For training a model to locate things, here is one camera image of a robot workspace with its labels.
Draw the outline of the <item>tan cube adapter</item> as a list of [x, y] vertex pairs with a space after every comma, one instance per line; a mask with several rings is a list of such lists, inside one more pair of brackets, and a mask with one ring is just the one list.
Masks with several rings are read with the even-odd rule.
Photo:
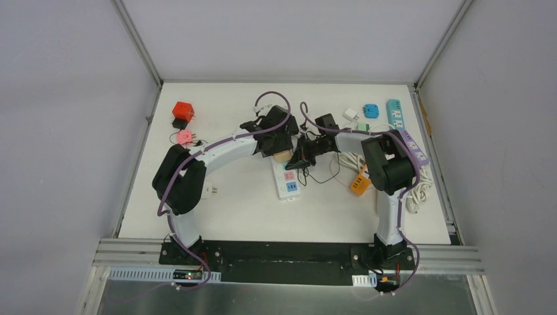
[[288, 163], [292, 159], [292, 151], [285, 150], [273, 155], [273, 158], [277, 163]]

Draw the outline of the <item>long white power strip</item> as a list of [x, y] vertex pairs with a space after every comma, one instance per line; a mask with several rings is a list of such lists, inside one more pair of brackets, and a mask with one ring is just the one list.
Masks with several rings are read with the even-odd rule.
[[286, 170], [286, 164], [287, 162], [279, 163], [275, 158], [271, 158], [271, 169], [278, 199], [280, 201], [294, 201], [301, 196], [301, 188], [296, 172]]

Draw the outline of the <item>orange power strip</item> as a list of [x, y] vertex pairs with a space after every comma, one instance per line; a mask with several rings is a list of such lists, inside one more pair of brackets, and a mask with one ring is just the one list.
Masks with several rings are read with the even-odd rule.
[[364, 166], [349, 188], [353, 193], [357, 194], [358, 196], [362, 196], [370, 185], [371, 180], [368, 167]]

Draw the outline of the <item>pink adapter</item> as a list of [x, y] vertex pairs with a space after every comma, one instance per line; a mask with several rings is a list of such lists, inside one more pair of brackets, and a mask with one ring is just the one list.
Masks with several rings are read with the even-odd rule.
[[195, 138], [196, 138], [196, 135], [189, 129], [180, 130], [176, 134], [176, 141], [177, 141], [178, 144], [180, 144], [182, 146], [186, 146], [188, 143], [193, 142], [193, 140]]

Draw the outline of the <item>small black adapter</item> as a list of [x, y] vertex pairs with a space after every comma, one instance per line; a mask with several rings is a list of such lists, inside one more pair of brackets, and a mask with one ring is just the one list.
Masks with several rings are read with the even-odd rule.
[[175, 118], [175, 119], [172, 121], [172, 126], [173, 126], [173, 128], [178, 129], [178, 130], [184, 130], [184, 129], [186, 129], [188, 124], [189, 124], [188, 121], [185, 120], [185, 119]]

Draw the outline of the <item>red cube plug adapter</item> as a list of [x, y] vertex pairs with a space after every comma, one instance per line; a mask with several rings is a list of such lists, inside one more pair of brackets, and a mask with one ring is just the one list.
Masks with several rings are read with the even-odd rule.
[[172, 109], [172, 114], [175, 119], [184, 120], [187, 123], [190, 123], [192, 118], [195, 116], [195, 110], [191, 103], [176, 102]]

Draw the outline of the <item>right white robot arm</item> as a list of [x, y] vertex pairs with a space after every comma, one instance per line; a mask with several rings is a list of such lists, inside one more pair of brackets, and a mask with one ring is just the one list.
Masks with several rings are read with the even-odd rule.
[[311, 122], [319, 135], [298, 139], [286, 168], [306, 169], [314, 166], [317, 156], [329, 152], [354, 153], [365, 159], [371, 183], [378, 192], [378, 229], [371, 251], [376, 266], [388, 269], [396, 264], [409, 244], [404, 233], [404, 202], [420, 179], [418, 159], [407, 139], [398, 130], [371, 132], [341, 129], [332, 114]]

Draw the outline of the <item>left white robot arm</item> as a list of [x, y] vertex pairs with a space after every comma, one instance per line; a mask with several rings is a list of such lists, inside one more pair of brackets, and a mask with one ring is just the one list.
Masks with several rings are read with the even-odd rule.
[[167, 151], [152, 180], [159, 200], [158, 215], [167, 214], [172, 223], [172, 239], [178, 243], [175, 256], [184, 265], [200, 257], [201, 235], [194, 208], [202, 199], [206, 177], [220, 167], [260, 153], [264, 158], [293, 148], [291, 137], [298, 133], [296, 118], [274, 105], [266, 115], [247, 121], [228, 137], [230, 141], [187, 149], [179, 144]]

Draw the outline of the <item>white charger plug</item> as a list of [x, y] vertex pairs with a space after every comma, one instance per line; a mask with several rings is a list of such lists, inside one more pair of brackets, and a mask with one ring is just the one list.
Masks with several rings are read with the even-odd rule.
[[352, 123], [358, 120], [359, 113], [351, 108], [348, 108], [343, 112], [343, 117]]

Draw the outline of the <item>green plug adapter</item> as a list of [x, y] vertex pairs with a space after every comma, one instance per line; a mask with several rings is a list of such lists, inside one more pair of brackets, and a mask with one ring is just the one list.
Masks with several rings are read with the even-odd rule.
[[367, 124], [367, 123], [358, 123], [357, 126], [356, 126], [356, 129], [357, 129], [358, 131], [367, 132], [367, 131], [369, 131], [370, 126], [369, 126], [369, 124]]

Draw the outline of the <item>white flat plug adapter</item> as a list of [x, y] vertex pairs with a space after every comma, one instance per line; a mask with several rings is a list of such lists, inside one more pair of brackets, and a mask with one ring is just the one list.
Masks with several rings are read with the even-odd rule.
[[217, 193], [217, 188], [213, 185], [210, 180], [206, 180], [202, 187], [201, 199], [210, 199], [214, 194]]

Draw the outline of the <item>blue plug adapter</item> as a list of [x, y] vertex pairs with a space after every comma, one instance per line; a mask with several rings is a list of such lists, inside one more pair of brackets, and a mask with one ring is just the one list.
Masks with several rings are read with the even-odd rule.
[[377, 119], [380, 115], [379, 107], [376, 104], [365, 104], [363, 113], [367, 119]]

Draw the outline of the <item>teal power strip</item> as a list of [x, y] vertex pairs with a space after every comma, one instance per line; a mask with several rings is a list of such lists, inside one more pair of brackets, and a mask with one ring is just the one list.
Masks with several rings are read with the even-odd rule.
[[401, 102], [398, 99], [389, 99], [386, 102], [388, 123], [397, 130], [405, 129]]

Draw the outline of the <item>purple power strip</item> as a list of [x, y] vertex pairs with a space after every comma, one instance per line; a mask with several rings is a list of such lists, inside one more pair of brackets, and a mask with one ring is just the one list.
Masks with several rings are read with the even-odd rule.
[[414, 154], [416, 158], [416, 163], [419, 167], [426, 167], [430, 164], [430, 160], [427, 155], [422, 151], [419, 145], [416, 143], [414, 138], [409, 134], [406, 129], [398, 130], [405, 144], [409, 148], [409, 151]]

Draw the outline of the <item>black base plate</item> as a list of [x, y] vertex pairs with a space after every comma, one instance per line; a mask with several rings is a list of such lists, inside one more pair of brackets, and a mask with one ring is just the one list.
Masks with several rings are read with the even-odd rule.
[[209, 268], [221, 282], [325, 286], [398, 287], [401, 273], [415, 268], [406, 243], [296, 243], [198, 240], [183, 249], [175, 238], [162, 244], [159, 263]]

